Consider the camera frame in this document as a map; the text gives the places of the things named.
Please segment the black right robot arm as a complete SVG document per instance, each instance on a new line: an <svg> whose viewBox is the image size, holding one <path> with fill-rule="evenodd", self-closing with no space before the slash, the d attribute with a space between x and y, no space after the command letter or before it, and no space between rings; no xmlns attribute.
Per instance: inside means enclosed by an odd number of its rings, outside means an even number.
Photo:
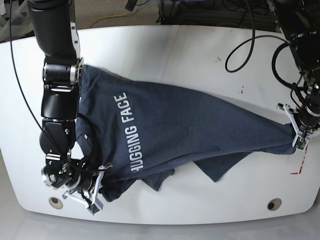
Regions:
<svg viewBox="0 0 320 240"><path fill-rule="evenodd" d="M70 198L95 214L103 209L98 199L104 173L111 167L101 160L98 139L82 159L73 159L76 119L79 113L83 59L71 0L29 0L27 7L33 31L44 52L42 69L42 126L39 143L45 153L44 183L54 189L66 187L63 198Z"/></svg>

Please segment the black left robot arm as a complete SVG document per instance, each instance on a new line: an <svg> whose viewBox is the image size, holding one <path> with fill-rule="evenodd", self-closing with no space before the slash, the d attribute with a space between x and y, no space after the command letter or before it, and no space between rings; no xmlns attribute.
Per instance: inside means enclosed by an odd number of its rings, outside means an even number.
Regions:
<svg viewBox="0 0 320 240"><path fill-rule="evenodd" d="M313 134L320 127L320 27L303 0L271 0L269 7L304 79L302 87L293 87L301 102L297 126L304 134Z"/></svg>

